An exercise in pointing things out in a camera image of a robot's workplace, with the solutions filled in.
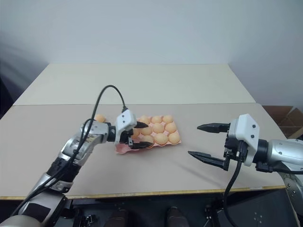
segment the white table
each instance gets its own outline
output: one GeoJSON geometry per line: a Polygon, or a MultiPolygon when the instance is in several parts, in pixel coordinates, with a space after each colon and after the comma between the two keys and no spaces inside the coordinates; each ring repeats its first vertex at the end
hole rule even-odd
{"type": "MultiPolygon", "coordinates": [[[[0,199],[22,199],[65,144],[90,117],[93,105],[14,106],[0,121],[0,199]]],[[[69,198],[100,198],[150,194],[223,192],[230,170],[199,162],[187,151],[223,158],[226,133],[199,131],[198,125],[230,122],[250,113],[263,139],[284,139],[259,104],[128,105],[137,116],[173,114],[182,143],[119,155],[112,143],[97,145],[75,178],[69,198]]],[[[113,122],[121,105],[100,105],[98,113],[113,122]]],[[[243,166],[234,191],[283,188],[277,173],[243,166]]]]}
{"type": "MultiPolygon", "coordinates": [[[[187,154],[193,150],[223,157],[226,134],[198,131],[203,123],[230,122],[250,113],[263,139],[284,139],[226,64],[50,64],[0,120],[0,199],[27,195],[90,117],[107,84],[120,89],[138,117],[174,115],[182,143],[126,155],[116,154],[111,143],[98,145],[76,177],[70,198],[223,192],[235,163],[225,172],[187,154]]],[[[101,105],[98,113],[114,122],[121,106],[112,104],[121,103],[119,96],[109,89],[101,103],[111,105],[101,105]]],[[[233,190],[282,187],[277,173],[256,172],[251,166],[242,168],[233,190]]]]}
{"type": "MultiPolygon", "coordinates": [[[[254,103],[227,64],[49,64],[14,105],[94,104],[108,84],[128,104],[254,103]]],[[[109,89],[103,104],[120,104],[109,89]]]]}

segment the robotic arm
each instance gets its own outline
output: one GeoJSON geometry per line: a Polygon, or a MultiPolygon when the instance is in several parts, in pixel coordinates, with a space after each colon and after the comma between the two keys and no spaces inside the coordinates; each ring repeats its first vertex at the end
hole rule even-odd
{"type": "MultiPolygon", "coordinates": [[[[149,147],[152,145],[149,142],[134,143],[131,139],[133,128],[144,127],[148,127],[148,125],[137,122],[135,115],[129,109],[124,110],[117,117],[115,126],[112,126],[110,123],[93,121],[85,142],[79,149],[73,163],[65,169],[63,175],[58,179],[53,178],[45,185],[47,187],[52,184],[51,187],[31,198],[19,209],[18,215],[10,217],[1,223],[0,226],[43,227],[55,225],[67,201],[64,193],[70,190],[74,178],[92,153],[94,147],[97,144],[106,142],[114,142],[115,145],[119,143],[128,144],[128,146],[133,149],[149,147]]],[[[82,131],[85,134],[87,130],[88,124],[84,124],[80,132],[76,133],[66,142],[56,160],[52,163],[48,171],[41,176],[32,191],[67,164],[79,146],[82,131]]]]}
{"type": "Polygon", "coordinates": [[[256,164],[256,170],[266,173],[278,172],[282,177],[290,201],[298,216],[303,216],[303,141],[301,140],[261,140],[259,126],[249,115],[240,115],[229,124],[210,123],[197,127],[212,133],[227,132],[224,158],[221,160],[210,154],[189,151],[198,160],[228,170],[230,160],[256,164]]]}

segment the pink egg tray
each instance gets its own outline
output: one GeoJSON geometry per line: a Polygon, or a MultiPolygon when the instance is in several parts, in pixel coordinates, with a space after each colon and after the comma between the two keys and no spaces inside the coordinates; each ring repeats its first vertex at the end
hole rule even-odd
{"type": "MultiPolygon", "coordinates": [[[[154,142],[154,144],[151,146],[151,147],[149,147],[149,149],[151,149],[151,148],[153,148],[153,147],[158,147],[158,146],[160,146],[160,147],[164,147],[164,146],[166,146],[166,145],[177,145],[177,144],[179,144],[179,143],[181,143],[181,139],[180,139],[180,135],[179,135],[179,132],[178,132],[178,129],[177,129],[177,127],[176,127],[176,123],[173,121],[173,119],[172,119],[172,117],[171,117],[171,122],[168,122],[168,123],[165,123],[163,120],[162,120],[162,118],[163,118],[163,116],[156,116],[157,118],[158,117],[160,117],[160,120],[161,120],[161,122],[159,122],[159,124],[161,124],[162,126],[163,126],[163,128],[164,128],[164,131],[163,132],[159,132],[159,133],[155,133],[154,132],[154,130],[153,130],[153,127],[154,127],[154,123],[152,123],[152,118],[153,117],[146,117],[146,116],[142,116],[141,118],[143,118],[143,117],[145,117],[145,122],[144,123],[146,123],[146,124],[148,124],[151,128],[152,128],[152,132],[149,134],[148,132],[145,132],[144,134],[145,134],[145,136],[148,136],[148,135],[150,135],[152,138],[153,138],[153,142],[154,142]],[[171,126],[173,126],[172,127],[172,129],[171,128],[166,128],[166,126],[168,125],[168,124],[170,124],[170,123],[172,123],[171,124],[171,126]],[[157,139],[155,139],[155,136],[157,135],[157,134],[164,134],[165,136],[167,136],[168,138],[166,138],[165,136],[163,136],[165,139],[164,139],[164,141],[163,142],[165,142],[167,139],[167,141],[164,143],[164,144],[159,144],[159,143],[157,143],[155,140],[157,140],[157,139]]],[[[140,134],[138,135],[138,136],[135,136],[135,133],[134,133],[134,135],[132,136],[132,138],[133,138],[133,140],[134,140],[134,142],[136,142],[136,143],[138,143],[138,142],[140,142],[140,141],[142,141],[142,139],[144,138],[144,135],[141,133],[141,130],[142,129],[134,129],[134,130],[139,130],[140,131],[140,134]]],[[[128,145],[126,145],[126,144],[119,144],[119,145],[117,145],[116,146],[116,152],[117,153],[119,153],[119,154],[125,154],[126,152],[128,152],[128,151],[131,151],[131,150],[134,150],[134,151],[137,151],[138,149],[131,149],[128,145]]]]}

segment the egg carton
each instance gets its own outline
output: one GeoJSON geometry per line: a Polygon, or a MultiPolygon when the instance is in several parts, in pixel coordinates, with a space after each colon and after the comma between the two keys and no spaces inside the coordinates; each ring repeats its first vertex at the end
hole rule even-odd
{"type": "MultiPolygon", "coordinates": [[[[138,142],[140,142],[140,141],[148,141],[148,140],[143,140],[143,139],[144,139],[144,136],[151,136],[152,139],[153,139],[153,143],[154,143],[154,144],[153,144],[152,146],[148,147],[149,149],[151,149],[151,148],[153,148],[153,147],[164,147],[164,146],[166,146],[166,145],[177,145],[177,144],[181,143],[180,134],[179,134],[179,132],[178,132],[176,123],[173,121],[173,119],[172,119],[171,122],[166,123],[166,122],[164,122],[164,121],[162,120],[162,119],[163,119],[163,116],[156,116],[156,117],[157,117],[157,118],[160,118],[161,121],[160,121],[160,122],[158,121],[158,122],[153,123],[153,122],[152,122],[152,118],[153,118],[153,117],[151,117],[151,116],[150,116],[150,117],[142,116],[141,118],[137,119],[137,121],[139,121],[139,122],[144,122],[144,123],[146,123],[146,124],[151,128],[151,133],[146,132],[146,131],[148,131],[147,128],[144,128],[144,129],[133,129],[133,130],[134,130],[134,135],[132,136],[132,139],[134,140],[134,142],[138,143],[138,142]],[[160,125],[163,126],[163,128],[164,128],[164,131],[163,131],[163,132],[161,132],[161,131],[159,131],[158,133],[154,132],[154,126],[155,126],[156,123],[159,123],[160,125]],[[167,129],[166,129],[166,126],[167,126],[168,124],[175,125],[175,130],[174,130],[174,129],[169,129],[169,130],[167,130],[167,129]],[[175,134],[179,137],[178,142],[174,141],[174,143],[172,143],[172,142],[169,140],[169,135],[170,135],[170,134],[173,134],[173,133],[175,133],[175,134]],[[157,134],[164,134],[165,136],[168,137],[168,140],[167,140],[164,144],[159,144],[159,143],[157,143],[157,142],[155,141],[155,137],[157,136],[157,134]]],[[[119,144],[118,146],[116,146],[116,152],[119,153],[119,154],[124,154],[124,153],[126,153],[126,152],[128,152],[128,151],[131,151],[131,150],[137,151],[138,149],[131,149],[131,148],[130,148],[128,145],[126,145],[126,144],[119,144]]]]}
{"type": "MultiPolygon", "coordinates": [[[[105,121],[105,117],[100,115],[100,114],[97,114],[96,117],[95,117],[95,120],[96,121],[99,121],[99,122],[104,122],[105,121]]],[[[173,117],[170,116],[170,115],[166,115],[166,116],[142,116],[140,118],[137,119],[137,121],[139,122],[143,122],[143,123],[146,123],[150,128],[151,128],[151,132],[149,133],[149,130],[144,128],[144,129],[136,129],[134,128],[133,131],[134,131],[134,135],[132,136],[132,139],[134,140],[134,142],[138,143],[140,141],[146,141],[144,140],[146,138],[146,136],[151,136],[152,137],[152,141],[148,141],[148,142],[153,142],[153,145],[148,147],[148,149],[151,149],[153,147],[164,147],[166,145],[177,145],[179,143],[181,143],[181,138],[180,138],[180,134],[178,132],[178,129],[177,129],[177,126],[176,126],[176,123],[174,122],[173,120],[173,117]],[[162,130],[160,131],[157,131],[155,129],[155,131],[157,132],[154,132],[154,126],[159,123],[160,125],[163,126],[164,128],[164,131],[162,132],[162,130]],[[157,134],[164,134],[165,136],[168,137],[168,140],[164,143],[164,144],[159,144],[157,142],[155,142],[155,137],[157,136],[157,134]],[[178,141],[175,140],[173,143],[169,140],[169,135],[170,134],[173,134],[175,133],[178,137],[178,141]]],[[[126,144],[118,144],[116,145],[116,152],[119,153],[119,154],[125,154],[126,152],[128,151],[138,151],[139,149],[131,149],[128,145],[126,144]]]]}

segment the cardboard box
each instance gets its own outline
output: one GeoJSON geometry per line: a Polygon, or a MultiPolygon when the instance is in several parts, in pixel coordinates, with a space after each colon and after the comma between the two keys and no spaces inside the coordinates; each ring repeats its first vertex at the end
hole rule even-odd
{"type": "Polygon", "coordinates": [[[263,106],[288,139],[303,135],[303,113],[292,106],[263,106]]]}

